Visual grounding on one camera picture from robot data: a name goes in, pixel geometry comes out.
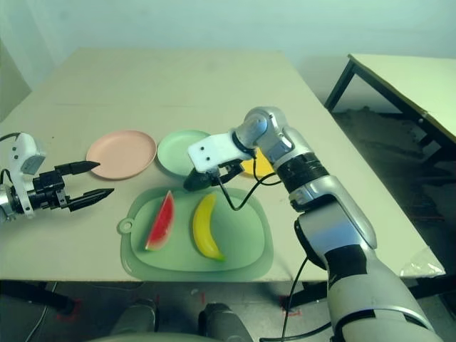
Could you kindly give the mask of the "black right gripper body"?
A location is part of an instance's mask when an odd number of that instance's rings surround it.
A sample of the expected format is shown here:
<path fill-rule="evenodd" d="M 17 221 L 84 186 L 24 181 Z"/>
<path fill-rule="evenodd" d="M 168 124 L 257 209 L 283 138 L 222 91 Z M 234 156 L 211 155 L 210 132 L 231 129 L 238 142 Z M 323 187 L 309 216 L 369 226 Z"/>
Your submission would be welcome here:
<path fill-rule="evenodd" d="M 241 160 L 231 160 L 218 165 L 216 184 L 225 184 L 241 173 Z"/>

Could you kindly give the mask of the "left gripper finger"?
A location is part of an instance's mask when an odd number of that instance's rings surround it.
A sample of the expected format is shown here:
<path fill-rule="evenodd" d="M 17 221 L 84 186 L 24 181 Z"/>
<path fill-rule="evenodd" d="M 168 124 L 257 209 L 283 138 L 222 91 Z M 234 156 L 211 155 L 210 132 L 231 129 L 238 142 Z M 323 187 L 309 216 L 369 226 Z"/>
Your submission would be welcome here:
<path fill-rule="evenodd" d="M 103 200 L 114 191 L 114 188 L 96 189 L 90 192 L 83 193 L 80 197 L 69 199 L 66 207 L 71 211 L 89 207 L 95 203 Z"/>
<path fill-rule="evenodd" d="M 55 166 L 54 172 L 60 176 L 77 175 L 77 174 L 89 172 L 98 166 L 100 166 L 99 162 L 84 160 L 84 161 L 71 162 L 71 163 Z"/>

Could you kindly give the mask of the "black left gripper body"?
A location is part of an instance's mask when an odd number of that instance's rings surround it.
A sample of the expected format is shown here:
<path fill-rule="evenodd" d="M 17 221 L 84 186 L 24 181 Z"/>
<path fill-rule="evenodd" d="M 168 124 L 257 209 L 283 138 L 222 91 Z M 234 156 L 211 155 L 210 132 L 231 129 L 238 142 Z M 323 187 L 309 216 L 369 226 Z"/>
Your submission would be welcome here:
<path fill-rule="evenodd" d="M 58 170 L 41 173 L 32 179 L 33 189 L 28 191 L 28 199 L 33 209 L 65 209 L 69 196 L 64 191 L 63 175 Z"/>

